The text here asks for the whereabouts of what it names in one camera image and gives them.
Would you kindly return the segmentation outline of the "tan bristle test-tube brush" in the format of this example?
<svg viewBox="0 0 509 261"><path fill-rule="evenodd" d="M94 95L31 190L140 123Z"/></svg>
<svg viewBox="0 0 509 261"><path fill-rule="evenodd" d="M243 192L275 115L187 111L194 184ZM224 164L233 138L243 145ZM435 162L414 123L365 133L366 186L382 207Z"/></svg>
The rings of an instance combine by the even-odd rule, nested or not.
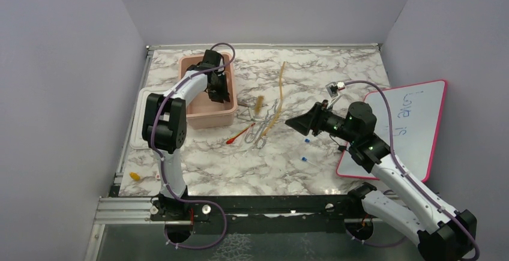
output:
<svg viewBox="0 0 509 261"><path fill-rule="evenodd" d="M259 95L256 99L256 102L255 102L255 105L254 105L254 114L256 116L258 116L261 112L261 109L263 107L263 104L264 104L264 96L263 95Z"/></svg>

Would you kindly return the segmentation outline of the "yellow rubber tube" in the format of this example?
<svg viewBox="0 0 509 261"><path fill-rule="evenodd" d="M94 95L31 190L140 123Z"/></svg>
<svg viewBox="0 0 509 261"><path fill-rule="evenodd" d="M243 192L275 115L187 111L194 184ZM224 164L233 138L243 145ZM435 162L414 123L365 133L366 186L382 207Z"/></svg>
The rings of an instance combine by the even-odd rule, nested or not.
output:
<svg viewBox="0 0 509 261"><path fill-rule="evenodd" d="M278 105L276 107L274 117L271 119L271 121L267 125L266 129L264 129L264 131L262 132L262 137L265 137L268 134L270 129L272 129L272 127L274 126L274 124L277 122L278 118L281 115L282 104L283 104L283 100L284 100L284 98L283 98L283 75L284 75L285 68L286 68L286 61L284 61L282 63L282 66L280 67L280 72L279 72L279 99L277 100Z"/></svg>

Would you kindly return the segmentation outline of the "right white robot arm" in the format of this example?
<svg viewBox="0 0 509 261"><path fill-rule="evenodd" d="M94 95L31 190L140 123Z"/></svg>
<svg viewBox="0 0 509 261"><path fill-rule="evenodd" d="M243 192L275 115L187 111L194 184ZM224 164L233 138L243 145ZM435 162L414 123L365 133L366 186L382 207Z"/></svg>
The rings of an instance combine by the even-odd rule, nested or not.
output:
<svg viewBox="0 0 509 261"><path fill-rule="evenodd" d="M414 245L424 260L478 260L475 241L477 219L468 210L459 212L425 186L400 163L394 149L375 134L376 116L364 102L350 104L345 117L327 108L328 102L315 103L305 114L285 124L306 136L326 132L349 143L351 159L382 181L403 201L400 205L377 189L353 191L346 209L354 217L365 213L384 220Z"/></svg>

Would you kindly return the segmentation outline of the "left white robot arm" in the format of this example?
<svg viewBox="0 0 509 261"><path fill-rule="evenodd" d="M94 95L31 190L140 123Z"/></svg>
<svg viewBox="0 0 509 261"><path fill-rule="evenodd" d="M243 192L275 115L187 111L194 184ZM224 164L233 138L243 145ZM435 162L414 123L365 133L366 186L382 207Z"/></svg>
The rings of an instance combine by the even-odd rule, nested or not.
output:
<svg viewBox="0 0 509 261"><path fill-rule="evenodd" d="M146 99L142 138L159 159L160 209L174 219L184 218L189 206L181 167L188 105L201 93L206 93L212 102L230 102L226 68L234 59L210 48L201 61L185 68L182 78L173 87L162 94L149 94Z"/></svg>

